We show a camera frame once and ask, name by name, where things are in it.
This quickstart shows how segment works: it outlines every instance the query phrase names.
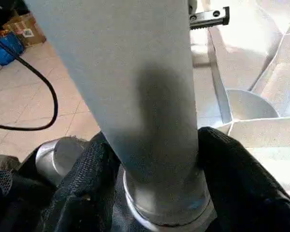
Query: black cable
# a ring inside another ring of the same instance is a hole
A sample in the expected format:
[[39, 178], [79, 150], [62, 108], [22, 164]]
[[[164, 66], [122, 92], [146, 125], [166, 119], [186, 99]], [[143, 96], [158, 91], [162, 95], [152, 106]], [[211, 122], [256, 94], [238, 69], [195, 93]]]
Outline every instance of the black cable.
[[57, 116], [58, 116], [58, 99], [57, 99], [57, 95], [56, 95], [56, 92], [55, 92], [52, 84], [39, 71], [37, 71], [30, 64], [25, 62], [23, 59], [21, 59], [15, 51], [10, 49], [8, 46], [4, 45], [1, 41], [0, 41], [0, 47], [2, 47], [11, 56], [13, 56], [16, 60], [18, 60], [23, 65], [25, 65], [30, 71], [32, 71], [34, 74], [37, 75], [49, 88], [49, 90], [52, 94], [52, 97], [53, 97], [53, 101], [54, 101], [54, 115], [52, 117], [52, 120], [50, 120], [50, 122], [48, 124], [46, 124], [45, 126], [41, 126], [41, 127], [10, 127], [10, 126], [0, 125], [0, 129], [14, 130], [14, 131], [15, 130], [16, 131], [19, 131], [19, 130], [20, 131], [37, 131], [37, 130], [40, 131], [40, 130], [44, 130], [46, 128], [51, 127], [55, 123]]

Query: black mesh fabric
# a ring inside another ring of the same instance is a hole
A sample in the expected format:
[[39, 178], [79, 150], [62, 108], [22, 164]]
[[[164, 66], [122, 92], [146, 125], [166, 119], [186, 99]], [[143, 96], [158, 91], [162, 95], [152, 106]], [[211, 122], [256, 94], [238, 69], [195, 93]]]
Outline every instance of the black mesh fabric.
[[38, 231], [110, 231], [119, 165], [103, 134], [96, 135], [62, 180]]

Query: tiled floor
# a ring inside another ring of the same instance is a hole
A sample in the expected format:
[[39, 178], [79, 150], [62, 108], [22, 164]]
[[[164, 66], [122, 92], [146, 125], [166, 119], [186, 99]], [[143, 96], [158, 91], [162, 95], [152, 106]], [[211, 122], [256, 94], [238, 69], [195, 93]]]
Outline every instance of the tiled floor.
[[[55, 124], [42, 131], [0, 130], [0, 154], [17, 156], [22, 161], [43, 142], [76, 135], [91, 139], [99, 127], [82, 100], [73, 81], [48, 42], [28, 48], [22, 58], [53, 84], [59, 101]], [[0, 71], [0, 124], [41, 126], [53, 114], [53, 101], [46, 85], [18, 61]]]

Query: cardboard box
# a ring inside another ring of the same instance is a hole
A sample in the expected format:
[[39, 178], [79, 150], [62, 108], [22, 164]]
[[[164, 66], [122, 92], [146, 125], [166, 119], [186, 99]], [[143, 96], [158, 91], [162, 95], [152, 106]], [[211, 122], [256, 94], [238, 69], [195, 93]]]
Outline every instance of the cardboard box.
[[17, 35], [25, 47], [30, 47], [46, 41], [46, 37], [31, 13], [14, 16], [3, 25], [3, 28]]

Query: metal pipe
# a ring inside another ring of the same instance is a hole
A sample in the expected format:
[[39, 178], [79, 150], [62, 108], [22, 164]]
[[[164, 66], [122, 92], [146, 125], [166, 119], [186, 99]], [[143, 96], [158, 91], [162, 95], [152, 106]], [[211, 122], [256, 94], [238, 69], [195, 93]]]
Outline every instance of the metal pipe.
[[159, 225], [208, 203], [197, 170], [187, 2], [27, 1], [126, 170], [135, 208]]

